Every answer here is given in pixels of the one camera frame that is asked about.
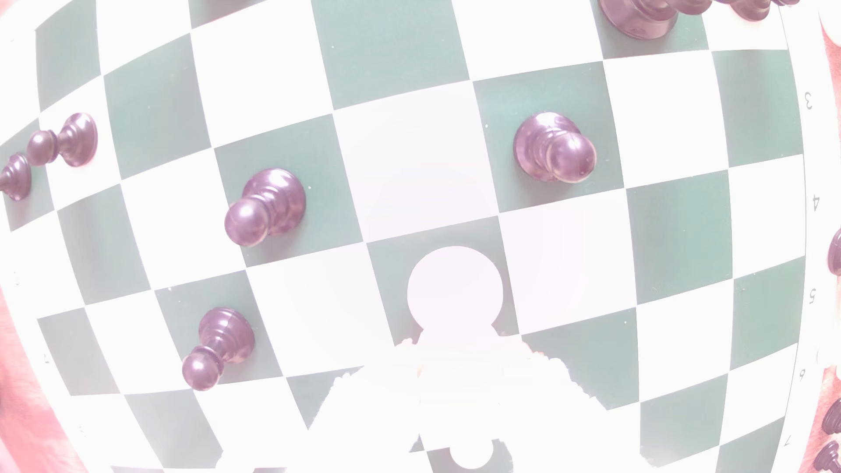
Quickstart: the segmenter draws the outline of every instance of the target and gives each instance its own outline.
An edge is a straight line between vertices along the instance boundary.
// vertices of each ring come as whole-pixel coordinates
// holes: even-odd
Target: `pawn base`
[[[32,169],[24,155],[13,154],[0,173],[3,173],[0,177],[0,183],[2,183],[0,188],[11,200],[18,201],[29,195],[29,191],[32,189]]]
[[[242,189],[242,197],[248,196],[258,196],[268,206],[272,220],[269,235],[292,230],[304,217],[304,186],[289,171],[275,167],[255,174]]]
[[[647,7],[641,0],[599,0],[605,18],[625,35],[637,40],[654,40],[674,28],[678,12],[668,4]]]

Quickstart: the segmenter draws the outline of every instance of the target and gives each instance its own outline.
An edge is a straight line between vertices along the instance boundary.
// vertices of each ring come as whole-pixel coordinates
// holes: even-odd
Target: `white square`
[[[6,73],[0,75],[0,143],[11,138],[38,118],[38,70],[35,65],[35,32],[0,41],[0,61]],[[5,166],[8,156],[0,157]]]
[[[624,189],[500,215],[520,333],[637,304]]]
[[[590,0],[453,0],[452,8],[474,81],[601,61]]]
[[[246,268],[225,233],[228,202],[213,150],[125,179],[123,196],[152,289]]]
[[[708,50],[605,61],[625,187],[727,169]]]
[[[40,318],[85,305],[55,212],[13,231],[8,241],[12,283],[3,288],[11,289],[5,296],[12,313]]]
[[[657,473],[716,473],[718,447],[661,466]]]
[[[733,277],[806,254],[803,155],[732,167]]]
[[[189,389],[154,292],[106,300],[85,309],[119,392]]]
[[[97,0],[103,74],[189,32],[188,0]]]
[[[366,242],[499,211],[471,82],[382,98],[333,115]]]
[[[773,3],[762,21],[743,19],[730,5],[718,2],[713,2],[702,17],[710,50],[788,49],[780,10]]]
[[[732,279],[637,306],[640,401],[727,373],[732,334]]]
[[[70,403],[77,425],[63,427],[69,438],[87,447],[85,456],[105,465],[161,468],[122,395],[73,396]]]
[[[225,455],[252,469],[286,465],[301,448],[307,427],[286,378],[217,385],[196,399]]]
[[[333,111],[309,0],[267,0],[192,35],[213,146]]]
[[[794,344],[730,372],[721,444],[785,416],[796,355]]]
[[[364,243],[247,273],[284,375],[361,366],[393,347]]]
[[[69,166],[61,156],[46,165],[50,193],[57,210],[119,183],[119,165],[114,151],[114,138],[111,136],[102,76],[94,78],[44,110],[40,116],[40,128],[58,134],[70,115],[80,112],[90,114],[97,124],[97,152],[83,166]]]

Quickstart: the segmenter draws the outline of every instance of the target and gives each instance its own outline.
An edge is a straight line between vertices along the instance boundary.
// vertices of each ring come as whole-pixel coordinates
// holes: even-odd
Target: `green square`
[[[781,417],[718,449],[716,473],[770,473],[783,432]]]
[[[210,147],[190,35],[106,74],[105,96],[123,179]]]
[[[218,147],[216,161],[229,204],[242,196],[251,176],[269,167],[290,171],[304,185],[304,218],[287,233],[269,236],[254,247],[243,247],[246,266],[362,241],[333,115]]]
[[[84,307],[42,317],[38,326],[71,396],[119,393]]]
[[[149,290],[119,184],[58,211],[86,305]]]
[[[38,131],[38,119],[26,125],[0,145],[0,158],[8,161],[14,153],[26,154],[26,145],[29,137]],[[44,166],[33,166],[32,188],[29,195],[15,202],[8,195],[3,194],[3,204],[6,206],[6,218],[8,219],[9,230],[15,231],[31,221],[47,215],[53,210],[52,194],[50,193],[50,182],[47,180],[47,168]]]
[[[315,415],[321,409],[324,399],[330,394],[330,389],[336,378],[345,374],[352,375],[361,367],[337,369],[335,371],[323,371],[309,375],[289,376],[286,381],[289,383],[289,390],[292,391],[292,398],[298,411],[304,419],[304,425],[309,428],[315,420]]]
[[[797,343],[805,278],[800,257],[733,281],[730,369]]]
[[[519,332],[511,295],[508,261],[502,245],[502,231],[497,217],[469,221],[409,235],[395,236],[368,244],[374,276],[383,300],[394,344],[411,338],[415,343],[422,328],[409,310],[406,290],[415,265],[427,254],[444,247],[468,247],[481,252],[496,266],[502,278],[502,307],[493,323],[501,336]]]
[[[334,109],[469,79],[450,0],[312,3]]]
[[[242,363],[225,366],[220,384],[283,376],[245,271],[156,290],[155,296],[181,359],[198,346],[198,323],[214,307],[229,307],[251,325],[254,349]]]
[[[637,309],[522,335],[523,342],[567,365],[569,377],[607,409],[639,401]]]
[[[727,375],[643,401],[639,451],[660,467],[718,445]]]
[[[803,153],[788,50],[713,51],[730,167]]]
[[[71,0],[35,30],[35,63],[42,111],[99,75],[95,0]]]
[[[619,145],[601,62],[496,77],[475,82],[473,87],[500,212],[621,189]],[[584,182],[544,183],[517,164],[514,134],[523,120],[543,111],[570,118],[593,142],[595,170]]]
[[[601,12],[599,0],[590,0],[595,17],[595,28],[599,32],[601,55],[605,59],[617,57],[648,56],[688,50],[705,50],[706,29],[700,15],[678,13],[674,28],[656,40],[637,40],[625,35],[608,21]]]
[[[733,276],[727,171],[627,190],[637,303]]]
[[[198,28],[263,1],[265,0],[190,0],[190,25]]]

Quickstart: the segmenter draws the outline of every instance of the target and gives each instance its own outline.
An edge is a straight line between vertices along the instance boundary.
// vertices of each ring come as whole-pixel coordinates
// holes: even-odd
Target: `chess piece on board edge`
[[[760,21],[768,16],[771,2],[780,6],[800,0],[716,0],[729,4],[740,17]],[[625,35],[638,40],[653,40],[670,32],[678,13],[698,15],[712,5],[712,0],[599,0],[602,13]]]
[[[829,470],[832,473],[841,473],[841,465],[838,464],[838,442],[833,440],[824,445],[821,451],[815,455],[812,466],[818,471]]]
[[[56,134],[38,130],[29,138],[26,156],[33,166],[44,166],[58,155],[73,167],[87,164],[97,152],[97,125],[89,114],[72,114]]]
[[[243,247],[252,247],[269,235],[295,228],[304,217],[304,186],[289,171],[264,169],[248,180],[242,197],[225,215],[225,232]]]
[[[32,169],[26,157],[15,153],[8,159],[8,164],[0,171],[0,190],[11,200],[21,200],[32,189]]]
[[[254,349],[254,332],[239,312],[215,307],[198,323],[201,343],[190,352],[181,366],[187,384],[196,391],[206,391],[219,382],[226,363],[240,363]]]
[[[541,112],[523,121],[514,134],[514,158],[535,179],[579,183],[595,168],[595,147],[572,120]]]
[[[841,276],[841,229],[835,232],[833,240],[829,243],[827,266],[830,273]]]

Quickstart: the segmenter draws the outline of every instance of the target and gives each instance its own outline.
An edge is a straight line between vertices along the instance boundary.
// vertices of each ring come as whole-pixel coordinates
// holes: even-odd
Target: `black chess piece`
[[[841,473],[841,465],[838,464],[838,442],[833,440],[824,445],[821,451],[817,452],[812,466],[818,471],[830,470],[832,473]]]
[[[33,166],[44,166],[58,155],[73,167],[87,164],[97,152],[99,134],[89,114],[72,114],[56,134],[38,130],[29,138],[26,156]]]
[[[823,416],[821,428],[827,435],[841,433],[841,399],[833,402],[832,406],[827,409],[826,415]]]

